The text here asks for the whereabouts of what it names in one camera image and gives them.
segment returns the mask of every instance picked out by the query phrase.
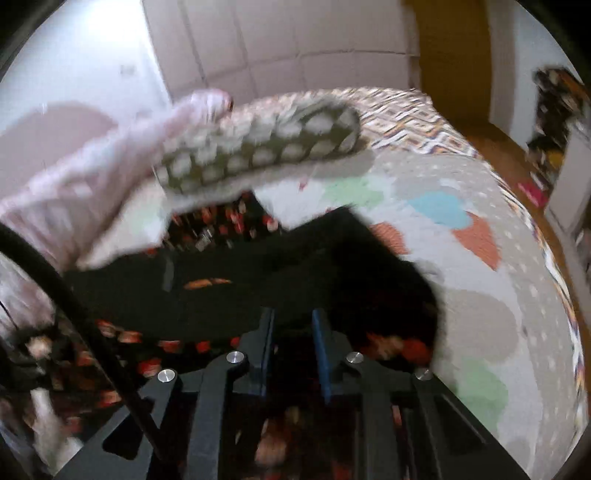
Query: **wooden floor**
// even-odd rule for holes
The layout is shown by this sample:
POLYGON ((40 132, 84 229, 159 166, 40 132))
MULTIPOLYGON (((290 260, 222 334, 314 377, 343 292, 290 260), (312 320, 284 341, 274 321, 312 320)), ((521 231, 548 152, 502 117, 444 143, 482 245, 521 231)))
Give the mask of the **wooden floor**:
POLYGON ((509 184, 511 190, 519 201, 529 210, 531 216, 542 230, 546 241, 552 249, 556 262, 558 263, 560 271, 564 275, 564 279, 571 292, 577 318, 580 319, 579 329, 581 332, 581 340, 585 356, 585 381, 587 391, 589 391, 589 387, 591 386, 591 337, 589 336, 589 329, 584 321, 582 321, 577 299, 572 294, 573 288, 564 262, 562 247, 560 246, 552 228, 548 224, 548 221, 544 217, 543 210, 535 207, 523 192, 517 188, 517 183, 519 181, 527 181, 530 179, 531 169, 525 161, 525 152, 501 130, 489 123, 452 123, 454 123, 454 127, 478 149, 478 151, 490 162, 497 173, 509 184))

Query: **white wall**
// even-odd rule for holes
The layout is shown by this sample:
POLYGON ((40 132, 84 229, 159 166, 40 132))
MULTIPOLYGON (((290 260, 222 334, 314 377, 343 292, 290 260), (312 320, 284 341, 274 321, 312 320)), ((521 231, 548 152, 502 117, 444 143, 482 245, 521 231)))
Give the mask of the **white wall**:
POLYGON ((492 124, 527 149, 534 121, 537 88, 534 71, 564 66, 580 79, 546 28, 515 0, 486 0, 492 49, 492 124))
POLYGON ((45 104, 78 101, 115 122, 166 106, 141 0, 68 0, 0 82, 0 132, 45 104))

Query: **silver screw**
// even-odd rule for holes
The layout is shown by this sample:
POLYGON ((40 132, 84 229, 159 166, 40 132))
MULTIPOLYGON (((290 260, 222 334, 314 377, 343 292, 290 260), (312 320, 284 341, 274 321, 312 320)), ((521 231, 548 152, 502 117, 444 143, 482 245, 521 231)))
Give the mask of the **silver screw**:
POLYGON ((158 380, 160 380, 162 383, 168 383, 171 380, 174 380, 174 377, 176 376, 176 372, 169 368, 165 368, 164 370, 158 372, 158 380))
POLYGON ((226 360, 231 364, 239 364, 244 360, 244 353, 233 351, 226 355, 226 360))
POLYGON ((349 352, 345 358, 350 364, 360 364, 363 361, 363 354, 359 352, 349 352))
POLYGON ((414 371, 414 376, 417 377, 419 380, 431 380, 433 378, 433 373, 428 368, 417 368, 414 371))

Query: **colorful bedspread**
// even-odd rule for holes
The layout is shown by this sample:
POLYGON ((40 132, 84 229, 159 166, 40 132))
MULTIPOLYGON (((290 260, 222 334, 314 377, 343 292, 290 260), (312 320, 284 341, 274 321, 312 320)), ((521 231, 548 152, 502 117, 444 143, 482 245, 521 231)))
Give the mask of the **colorful bedspread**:
MULTIPOLYGON (((247 187, 288 228, 353 205, 437 285, 446 318, 436 373, 532 478, 551 478, 586 425, 586 393, 576 319, 541 232, 426 95, 373 88, 331 93, 357 106, 370 148, 191 199, 164 200, 152 185, 124 210, 98 257, 115 243, 119 250, 138 243, 136 232, 144 241, 156 238, 166 220, 158 214, 162 206, 211 203, 247 187), (121 242, 130 235, 134 241, 121 242)), ((317 94, 258 100, 236 115, 280 111, 317 94)))

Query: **wall tile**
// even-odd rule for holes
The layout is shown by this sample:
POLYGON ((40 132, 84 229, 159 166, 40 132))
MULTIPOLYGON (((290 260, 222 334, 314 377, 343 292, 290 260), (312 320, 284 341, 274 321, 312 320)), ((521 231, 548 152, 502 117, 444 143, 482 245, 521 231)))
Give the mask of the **wall tile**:
POLYGON ((404 13, 400 0, 340 0, 353 34, 356 50, 407 50, 404 13))
POLYGON ((408 57, 397 53, 355 53, 358 83, 370 87, 408 89, 408 57))
POLYGON ((339 0, 286 0, 300 53, 350 50, 346 11, 339 0))
POLYGON ((296 54, 293 26, 283 0, 238 0, 236 16, 249 61, 296 54))
POLYGON ((177 2, 144 0, 144 10, 164 82, 170 91, 201 79, 192 39, 177 2))
POLYGON ((227 91, 234 98, 235 105, 252 102, 256 91, 248 70, 225 73, 209 80, 209 86, 227 91))
POLYGON ((306 89, 301 66, 297 59, 253 65, 251 71, 259 97, 301 92, 306 89))
POLYGON ((245 66, 228 0, 182 0, 206 76, 245 66))
POLYGON ((357 86, 352 53, 326 53, 301 58, 309 89, 357 86))

